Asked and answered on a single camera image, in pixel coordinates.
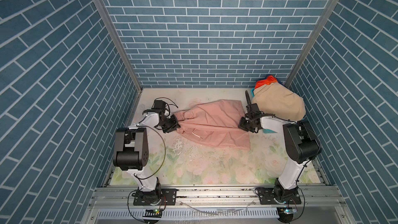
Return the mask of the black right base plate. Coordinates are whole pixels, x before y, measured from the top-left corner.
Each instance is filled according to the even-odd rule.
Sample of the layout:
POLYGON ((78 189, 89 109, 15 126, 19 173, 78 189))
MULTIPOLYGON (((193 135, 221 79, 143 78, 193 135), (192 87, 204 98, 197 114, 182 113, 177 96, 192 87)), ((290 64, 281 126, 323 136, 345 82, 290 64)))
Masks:
POLYGON ((283 188, 264 188, 257 187, 255 194, 258 196, 261 205, 284 205, 293 203, 299 205, 302 203, 298 189, 285 190, 283 188))

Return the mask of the aluminium left corner post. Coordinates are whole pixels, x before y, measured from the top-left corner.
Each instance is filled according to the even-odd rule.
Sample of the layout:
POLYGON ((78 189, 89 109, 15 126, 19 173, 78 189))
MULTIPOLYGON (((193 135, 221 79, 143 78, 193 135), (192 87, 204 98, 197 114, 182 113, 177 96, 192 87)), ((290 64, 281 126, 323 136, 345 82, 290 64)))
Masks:
POLYGON ((114 43, 114 46, 115 46, 118 54, 120 55, 120 58, 121 58, 123 64, 125 65, 125 67, 127 69, 127 72, 129 74, 130 78, 132 79, 134 86, 136 87, 138 93, 142 93, 142 90, 143 90, 142 86, 133 71, 132 64, 127 57, 125 48, 123 47, 123 44, 119 38, 119 35, 114 27, 112 19, 106 9, 106 6, 105 6, 103 0, 92 0, 92 1, 98 11, 99 16, 101 17, 101 19, 105 25, 105 28, 107 29, 107 31, 109 33, 109 36, 111 37, 111 39, 114 43))

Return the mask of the aluminium front rail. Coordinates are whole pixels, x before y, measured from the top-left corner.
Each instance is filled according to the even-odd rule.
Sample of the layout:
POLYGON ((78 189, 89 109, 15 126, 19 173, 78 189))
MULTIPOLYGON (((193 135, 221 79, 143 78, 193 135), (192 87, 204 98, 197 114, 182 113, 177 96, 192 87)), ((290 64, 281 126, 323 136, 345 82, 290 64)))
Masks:
POLYGON ((352 224, 354 218, 335 186, 310 184, 300 186, 299 205, 261 205, 257 187, 235 186, 163 186, 176 188, 175 205, 134 206, 134 186, 97 188, 83 217, 84 224, 144 224, 145 209, 161 209, 157 224, 281 224, 277 208, 296 209, 290 224, 352 224))

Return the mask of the aluminium right corner post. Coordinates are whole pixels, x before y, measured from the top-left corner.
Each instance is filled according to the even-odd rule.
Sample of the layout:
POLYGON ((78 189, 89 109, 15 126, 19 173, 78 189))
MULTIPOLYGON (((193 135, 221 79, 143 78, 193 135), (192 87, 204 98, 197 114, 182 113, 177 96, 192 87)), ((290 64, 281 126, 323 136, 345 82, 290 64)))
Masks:
POLYGON ((313 31, 310 33, 307 42, 302 48, 300 55, 297 57, 297 60, 292 67, 291 72, 289 73, 286 81, 284 82, 285 87, 290 87, 293 83, 294 78, 298 74, 301 66, 303 65, 304 61, 306 60, 309 52, 313 48, 317 38, 319 37, 320 33, 322 32, 323 28, 325 27, 328 19, 330 18, 334 8, 337 6, 339 0, 328 0, 326 3, 322 14, 320 15, 319 19, 316 22, 316 25, 313 31))

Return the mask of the left controller board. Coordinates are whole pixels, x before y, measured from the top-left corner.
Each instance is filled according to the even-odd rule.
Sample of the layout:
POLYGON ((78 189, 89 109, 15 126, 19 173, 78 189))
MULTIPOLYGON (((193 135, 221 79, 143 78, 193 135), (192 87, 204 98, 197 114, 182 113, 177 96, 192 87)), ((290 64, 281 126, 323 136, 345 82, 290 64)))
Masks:
POLYGON ((143 221, 145 224, 157 224, 163 216, 161 209, 145 209, 143 212, 143 221))

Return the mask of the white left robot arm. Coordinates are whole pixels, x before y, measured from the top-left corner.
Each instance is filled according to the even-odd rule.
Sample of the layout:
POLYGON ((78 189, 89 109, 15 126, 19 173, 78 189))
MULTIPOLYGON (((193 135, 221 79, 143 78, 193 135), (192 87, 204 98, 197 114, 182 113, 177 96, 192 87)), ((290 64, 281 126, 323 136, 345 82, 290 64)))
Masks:
POLYGON ((129 127, 119 128, 115 133, 113 164, 127 172, 138 183, 138 190, 159 194, 160 183, 154 172, 146 169, 149 160, 148 129, 164 133, 179 128, 175 115, 164 116, 154 110, 143 113, 142 118, 129 127))

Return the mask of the controller board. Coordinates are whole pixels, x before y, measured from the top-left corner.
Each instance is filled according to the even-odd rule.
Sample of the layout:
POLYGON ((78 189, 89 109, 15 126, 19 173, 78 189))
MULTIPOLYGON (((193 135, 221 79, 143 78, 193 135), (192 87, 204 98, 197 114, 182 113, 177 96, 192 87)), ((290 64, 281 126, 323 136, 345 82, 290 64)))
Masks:
POLYGON ((143 221, 145 224, 157 224, 163 216, 161 209, 145 209, 143 212, 143 221))
POLYGON ((282 207, 282 208, 277 208, 277 213, 278 213, 278 221, 283 223, 283 224, 289 224, 293 221, 294 219, 294 213, 296 209, 292 207, 282 207))

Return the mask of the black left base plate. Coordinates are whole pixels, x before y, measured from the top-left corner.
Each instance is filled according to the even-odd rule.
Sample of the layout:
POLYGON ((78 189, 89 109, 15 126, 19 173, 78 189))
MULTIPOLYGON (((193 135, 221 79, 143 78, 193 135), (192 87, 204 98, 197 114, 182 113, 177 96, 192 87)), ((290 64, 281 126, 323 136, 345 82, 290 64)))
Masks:
POLYGON ((150 206, 150 205, 175 205, 177 198, 176 188, 155 189, 153 191, 135 192, 133 205, 134 206, 150 206))

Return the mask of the beige shorts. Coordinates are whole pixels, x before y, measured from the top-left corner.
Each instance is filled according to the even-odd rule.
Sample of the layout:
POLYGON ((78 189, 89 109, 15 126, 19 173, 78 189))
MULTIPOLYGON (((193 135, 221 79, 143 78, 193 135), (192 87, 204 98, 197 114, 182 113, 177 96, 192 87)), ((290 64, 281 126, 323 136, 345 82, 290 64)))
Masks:
POLYGON ((300 121, 306 115, 303 98, 279 83, 255 89, 252 103, 260 111, 286 120, 300 121))

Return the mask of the red shorts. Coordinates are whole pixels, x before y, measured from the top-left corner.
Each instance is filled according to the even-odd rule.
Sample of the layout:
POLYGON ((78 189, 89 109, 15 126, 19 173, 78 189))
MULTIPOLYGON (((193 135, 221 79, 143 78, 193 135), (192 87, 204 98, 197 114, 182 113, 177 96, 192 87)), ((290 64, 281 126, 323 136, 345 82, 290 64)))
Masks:
POLYGON ((268 86, 270 84, 277 83, 277 82, 278 82, 278 79, 276 79, 273 75, 268 75, 266 77, 266 79, 262 79, 262 80, 259 80, 256 82, 255 89, 260 88, 264 85, 268 86))

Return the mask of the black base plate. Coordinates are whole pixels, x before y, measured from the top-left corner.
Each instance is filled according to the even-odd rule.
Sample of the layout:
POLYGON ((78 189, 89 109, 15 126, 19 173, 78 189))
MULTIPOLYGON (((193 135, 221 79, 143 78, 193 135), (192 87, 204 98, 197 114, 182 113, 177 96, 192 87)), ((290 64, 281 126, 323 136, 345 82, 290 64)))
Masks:
POLYGON ((133 205, 134 206, 150 206, 150 205, 175 205, 177 198, 176 188, 155 189, 153 191, 135 192, 133 205))
POLYGON ((293 203, 299 205, 302 203, 298 189, 285 190, 283 188, 264 188, 257 187, 255 194, 258 196, 261 205, 284 205, 293 203))

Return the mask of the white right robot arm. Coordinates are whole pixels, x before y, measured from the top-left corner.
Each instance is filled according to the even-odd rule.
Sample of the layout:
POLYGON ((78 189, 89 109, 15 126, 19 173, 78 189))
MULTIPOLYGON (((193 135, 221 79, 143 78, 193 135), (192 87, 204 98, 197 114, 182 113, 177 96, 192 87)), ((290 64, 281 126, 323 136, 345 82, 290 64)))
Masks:
POLYGON ((268 129, 284 136, 288 160, 276 179, 274 191, 297 190, 304 169, 321 153, 321 142, 307 120, 286 120, 271 114, 246 114, 240 119, 238 127, 252 133, 268 129))

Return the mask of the aluminium corner post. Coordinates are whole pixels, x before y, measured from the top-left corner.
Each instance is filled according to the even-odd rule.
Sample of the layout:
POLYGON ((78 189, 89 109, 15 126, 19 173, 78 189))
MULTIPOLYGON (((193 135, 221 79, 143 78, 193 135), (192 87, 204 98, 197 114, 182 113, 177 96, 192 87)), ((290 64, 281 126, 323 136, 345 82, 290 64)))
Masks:
POLYGON ((292 67, 291 72, 289 73, 286 81, 284 82, 285 87, 290 87, 293 83, 294 78, 298 74, 301 66, 303 65, 304 61, 306 60, 309 52, 313 48, 317 38, 319 37, 320 33, 322 32, 323 28, 325 27, 328 19, 330 18, 334 8, 337 6, 339 0, 328 0, 326 3, 322 14, 320 15, 319 19, 316 22, 316 25, 313 31, 310 33, 307 42, 302 48, 300 55, 297 57, 297 60, 292 67))
POLYGON ((129 74, 130 78, 132 79, 134 86, 136 87, 138 93, 142 93, 142 90, 143 90, 142 86, 133 71, 132 64, 127 57, 125 48, 123 47, 123 44, 119 38, 119 35, 114 27, 112 19, 106 9, 106 6, 105 6, 103 0, 92 0, 92 1, 98 11, 99 16, 101 17, 101 19, 105 25, 105 28, 107 29, 107 31, 109 33, 109 36, 111 37, 111 39, 114 43, 114 46, 115 46, 118 54, 120 55, 120 58, 121 58, 123 64, 125 65, 125 67, 127 69, 127 72, 129 74))

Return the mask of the right controller board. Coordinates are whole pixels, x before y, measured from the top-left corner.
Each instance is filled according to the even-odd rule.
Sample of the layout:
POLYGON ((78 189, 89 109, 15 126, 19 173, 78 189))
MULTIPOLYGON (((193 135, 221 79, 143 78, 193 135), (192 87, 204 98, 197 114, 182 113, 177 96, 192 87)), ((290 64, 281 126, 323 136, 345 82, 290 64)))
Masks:
POLYGON ((278 213, 278 221, 283 223, 283 224, 289 224, 293 221, 294 219, 294 213, 296 209, 292 207, 282 207, 282 208, 277 208, 277 213, 278 213))

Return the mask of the pink shorts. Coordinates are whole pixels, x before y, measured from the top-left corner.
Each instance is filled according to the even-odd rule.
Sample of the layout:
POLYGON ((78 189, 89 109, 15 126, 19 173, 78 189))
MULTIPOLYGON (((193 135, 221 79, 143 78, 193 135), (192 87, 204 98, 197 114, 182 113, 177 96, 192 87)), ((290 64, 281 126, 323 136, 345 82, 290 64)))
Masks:
POLYGON ((177 133, 189 141, 215 148, 250 149, 248 132, 238 127, 244 117, 241 101, 218 100, 174 113, 177 133))

